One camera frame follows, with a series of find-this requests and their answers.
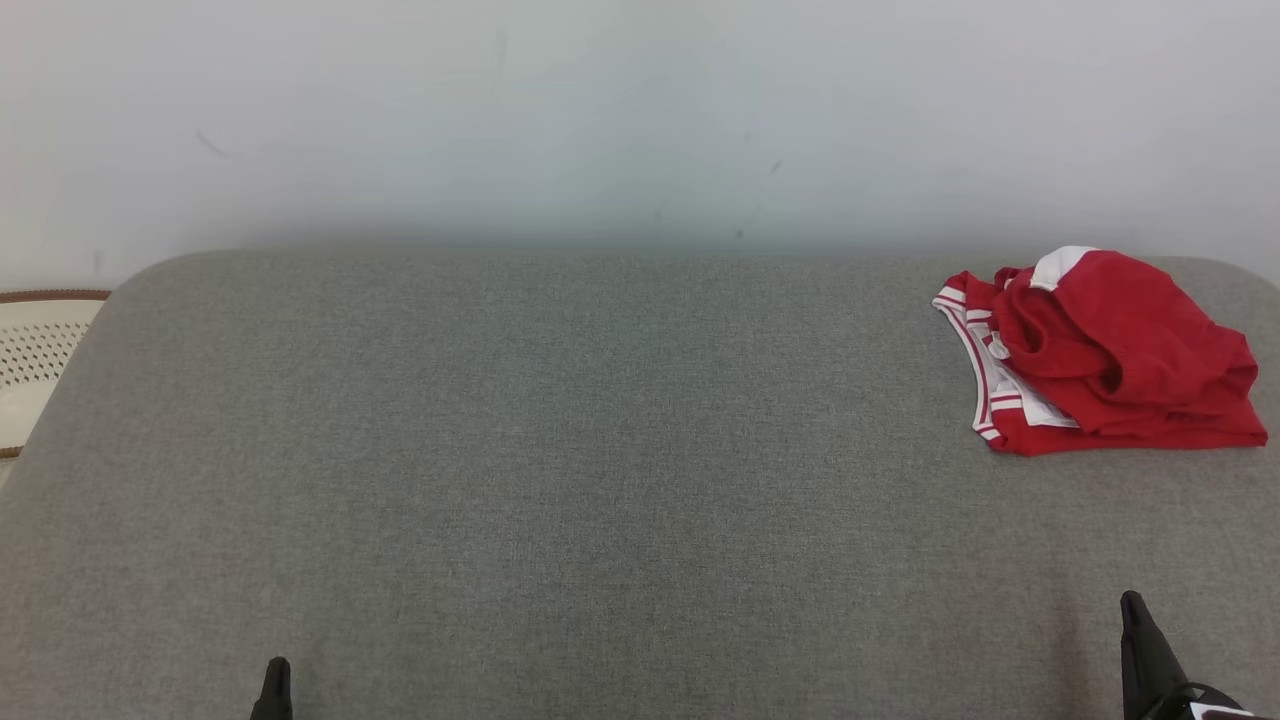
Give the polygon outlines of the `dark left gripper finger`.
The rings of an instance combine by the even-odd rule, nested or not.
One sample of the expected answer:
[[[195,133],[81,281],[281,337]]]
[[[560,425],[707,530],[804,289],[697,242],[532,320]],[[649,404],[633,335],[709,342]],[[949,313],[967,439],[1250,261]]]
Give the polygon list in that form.
[[[251,720],[292,720],[291,664],[284,657],[271,659],[266,666],[262,687],[253,703]]]

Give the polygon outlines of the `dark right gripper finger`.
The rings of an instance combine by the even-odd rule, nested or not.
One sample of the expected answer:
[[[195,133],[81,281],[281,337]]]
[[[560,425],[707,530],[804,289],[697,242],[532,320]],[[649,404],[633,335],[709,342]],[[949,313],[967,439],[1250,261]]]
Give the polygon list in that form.
[[[1184,692],[1188,676],[1140,593],[1124,592],[1120,612],[1123,716],[1147,719]]]

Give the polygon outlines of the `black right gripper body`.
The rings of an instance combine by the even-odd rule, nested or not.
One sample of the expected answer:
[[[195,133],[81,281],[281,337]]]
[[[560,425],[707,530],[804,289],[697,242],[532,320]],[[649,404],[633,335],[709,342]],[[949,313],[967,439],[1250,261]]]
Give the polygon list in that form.
[[[1151,719],[1238,719],[1253,717],[1234,698],[1206,684],[1180,684],[1157,700]]]

